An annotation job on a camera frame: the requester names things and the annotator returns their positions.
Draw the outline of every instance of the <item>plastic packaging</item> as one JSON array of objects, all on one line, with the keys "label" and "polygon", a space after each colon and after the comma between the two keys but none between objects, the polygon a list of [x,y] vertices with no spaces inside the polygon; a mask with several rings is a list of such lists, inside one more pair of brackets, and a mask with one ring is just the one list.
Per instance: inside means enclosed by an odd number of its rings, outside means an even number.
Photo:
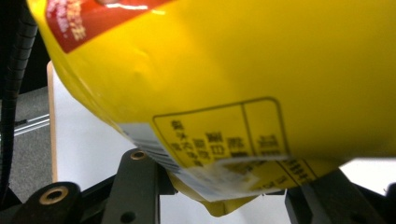
[{"label": "plastic packaging", "polygon": [[28,2],[72,95],[214,216],[396,154],[394,2]]}]

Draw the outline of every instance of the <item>gray floor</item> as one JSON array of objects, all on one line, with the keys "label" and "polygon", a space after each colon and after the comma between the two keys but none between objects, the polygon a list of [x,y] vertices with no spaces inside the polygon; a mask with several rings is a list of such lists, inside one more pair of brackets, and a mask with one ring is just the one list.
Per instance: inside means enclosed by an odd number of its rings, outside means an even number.
[{"label": "gray floor", "polygon": [[[20,95],[16,120],[34,119],[48,113],[47,88]],[[25,202],[36,190],[50,183],[50,126],[16,136],[10,188]]]}]

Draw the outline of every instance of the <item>red logo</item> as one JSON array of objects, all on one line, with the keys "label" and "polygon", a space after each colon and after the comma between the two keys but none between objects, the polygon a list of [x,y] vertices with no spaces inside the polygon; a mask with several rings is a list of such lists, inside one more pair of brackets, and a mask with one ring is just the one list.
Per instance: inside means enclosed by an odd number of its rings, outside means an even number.
[{"label": "red logo", "polygon": [[95,0],[49,0],[46,19],[59,45],[68,53],[114,26],[170,1],[115,0],[111,2],[116,3],[101,5]]}]

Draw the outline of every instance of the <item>food package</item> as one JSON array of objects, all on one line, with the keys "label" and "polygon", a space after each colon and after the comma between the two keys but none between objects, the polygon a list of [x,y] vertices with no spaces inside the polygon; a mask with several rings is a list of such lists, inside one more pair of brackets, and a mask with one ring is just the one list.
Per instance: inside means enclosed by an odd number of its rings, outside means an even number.
[{"label": "food package", "polygon": [[214,216],[396,154],[396,2],[28,4],[71,94]]}]

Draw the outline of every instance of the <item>yellow bag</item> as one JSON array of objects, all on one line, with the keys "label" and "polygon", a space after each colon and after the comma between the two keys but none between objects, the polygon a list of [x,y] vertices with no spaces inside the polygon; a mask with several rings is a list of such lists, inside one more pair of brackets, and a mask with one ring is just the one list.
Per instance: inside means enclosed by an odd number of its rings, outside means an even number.
[{"label": "yellow bag", "polygon": [[72,95],[214,216],[396,154],[396,2],[28,3]]}]

